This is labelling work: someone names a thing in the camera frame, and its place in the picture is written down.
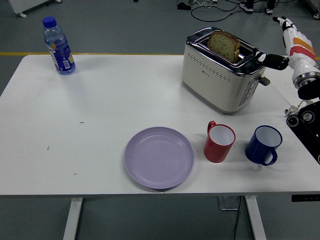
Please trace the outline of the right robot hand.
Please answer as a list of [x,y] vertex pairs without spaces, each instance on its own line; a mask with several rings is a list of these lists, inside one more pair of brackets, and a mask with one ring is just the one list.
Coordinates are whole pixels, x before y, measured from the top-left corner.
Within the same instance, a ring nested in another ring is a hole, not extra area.
[[296,25],[286,17],[274,16],[283,31],[283,43],[287,57],[266,54],[261,50],[254,49],[256,59],[265,67],[284,70],[286,67],[293,69],[292,81],[299,86],[302,81],[318,79],[320,70],[316,67],[316,54],[311,41],[297,29]]

